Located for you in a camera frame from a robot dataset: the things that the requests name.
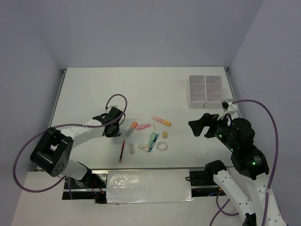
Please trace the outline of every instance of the blue pen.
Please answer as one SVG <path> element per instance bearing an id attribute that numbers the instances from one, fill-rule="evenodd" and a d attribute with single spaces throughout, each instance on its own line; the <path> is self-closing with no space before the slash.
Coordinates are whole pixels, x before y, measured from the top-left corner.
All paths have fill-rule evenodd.
<path id="1" fill-rule="evenodd" d="M 157 135 L 155 136 L 155 139 L 154 139 L 154 141 L 152 142 L 152 144 L 151 144 L 151 146 L 150 146 L 149 152 L 151 152 L 151 150 L 153 149 L 153 147 L 154 147 L 154 145 L 155 145 L 155 143 L 156 143 L 158 137 L 159 137 L 159 133 L 157 133 Z"/>

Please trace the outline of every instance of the red pen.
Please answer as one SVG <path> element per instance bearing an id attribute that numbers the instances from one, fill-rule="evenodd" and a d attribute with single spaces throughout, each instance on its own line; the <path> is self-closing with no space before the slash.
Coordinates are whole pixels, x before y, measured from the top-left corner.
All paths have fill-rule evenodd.
<path id="1" fill-rule="evenodd" d="M 121 148 L 121 154 L 120 154 L 120 157 L 119 157 L 119 162 L 121 162 L 121 159 L 122 159 L 122 154 L 123 154 L 123 149 L 124 149 L 124 143 L 125 143 L 125 141 L 123 141 L 123 143 L 122 143 L 122 148 Z"/>

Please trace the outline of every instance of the pink object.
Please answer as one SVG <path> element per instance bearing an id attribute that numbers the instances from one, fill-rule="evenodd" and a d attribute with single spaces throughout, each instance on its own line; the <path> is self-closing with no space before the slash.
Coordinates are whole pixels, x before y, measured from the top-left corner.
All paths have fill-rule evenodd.
<path id="1" fill-rule="evenodd" d="M 146 129 L 146 128 L 149 128 L 151 127 L 151 124 L 150 123 L 147 123 L 147 124 L 141 124 L 141 125 L 137 125 L 136 126 L 136 130 L 142 130 L 142 129 Z"/>

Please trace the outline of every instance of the white table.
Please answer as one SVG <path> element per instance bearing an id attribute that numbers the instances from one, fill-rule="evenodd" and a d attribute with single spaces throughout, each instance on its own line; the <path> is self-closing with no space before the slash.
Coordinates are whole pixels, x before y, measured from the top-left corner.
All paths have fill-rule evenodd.
<path id="1" fill-rule="evenodd" d="M 45 172 L 29 172 L 25 186 L 42 189 L 54 184 Z M 92 200 L 62 200 L 63 182 L 44 193 L 22 191 L 12 226 L 209 226 L 217 212 L 215 197 L 191 202 L 95 204 Z M 220 197 L 223 205 L 227 198 Z M 234 213 L 231 202 L 225 211 Z M 214 226 L 241 226 L 239 216 L 220 214 Z"/>
<path id="2" fill-rule="evenodd" d="M 172 123 L 167 127 L 156 123 L 158 141 L 166 141 L 168 150 L 151 153 L 138 149 L 140 142 L 148 143 L 153 129 L 135 130 L 128 143 L 135 144 L 135 154 L 126 145 L 123 161 L 119 162 L 122 137 L 96 138 L 71 152 L 71 158 L 92 169 L 192 168 L 204 167 L 220 159 L 232 166 L 231 152 L 217 139 L 194 137 L 188 121 L 204 113 L 222 113 L 222 109 L 188 109 L 186 86 L 189 75 L 220 75 L 223 98 L 233 98 L 223 67 L 134 67 L 134 68 L 68 68 L 55 109 L 52 126 L 65 123 L 85 123 L 104 113 L 108 98 L 120 93 L 127 97 L 124 133 L 133 121 L 153 123 L 155 115 Z M 115 97 L 110 105 L 123 109 L 124 100 Z M 162 131 L 168 138 L 162 138 Z"/>

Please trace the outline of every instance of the orange cap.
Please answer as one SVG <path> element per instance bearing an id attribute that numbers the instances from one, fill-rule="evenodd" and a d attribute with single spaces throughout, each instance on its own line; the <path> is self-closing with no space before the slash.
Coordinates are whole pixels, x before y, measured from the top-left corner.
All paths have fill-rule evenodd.
<path id="1" fill-rule="evenodd" d="M 131 125 L 131 128 L 135 129 L 137 125 L 138 125 L 138 123 L 136 121 L 134 121 Z"/>

